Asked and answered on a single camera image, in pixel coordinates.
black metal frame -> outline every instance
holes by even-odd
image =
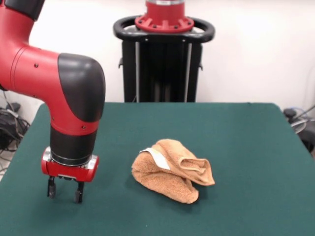
[[[184,33],[152,33],[134,27],[137,16],[126,17],[114,24],[114,34],[123,40],[125,102],[195,102],[202,45],[211,41],[215,28],[208,22],[192,18],[196,28]],[[137,63],[138,45],[138,86]]]

white wall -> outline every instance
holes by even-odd
[[[46,0],[30,43],[98,60],[106,101],[123,102],[121,41],[112,26],[142,14],[145,0]],[[187,0],[187,15],[211,22],[197,102],[274,102],[307,108],[315,102],[315,1]],[[32,121],[40,101],[9,93]]]

crumpled towel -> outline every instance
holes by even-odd
[[[186,204],[198,199],[192,181],[204,186],[215,184],[209,161],[197,159],[181,142],[171,139],[141,151],[131,168],[143,186]]]

black joint cover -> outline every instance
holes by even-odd
[[[37,21],[45,0],[5,0],[6,7],[27,15]]]
[[[94,149],[96,133],[97,131],[88,135],[74,136],[63,134],[51,127],[52,158],[68,166],[80,166],[87,163]]]
[[[105,102],[105,77],[94,59],[62,53],[58,57],[61,86],[73,114],[85,122],[101,119]]]

table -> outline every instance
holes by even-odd
[[[0,182],[1,235],[315,235],[314,161],[273,104],[106,103],[94,149],[101,161],[81,205],[73,181],[58,179],[57,198],[46,197],[49,120],[43,105]],[[163,138],[212,165],[216,185],[196,186],[195,204],[131,175],[138,152]]]

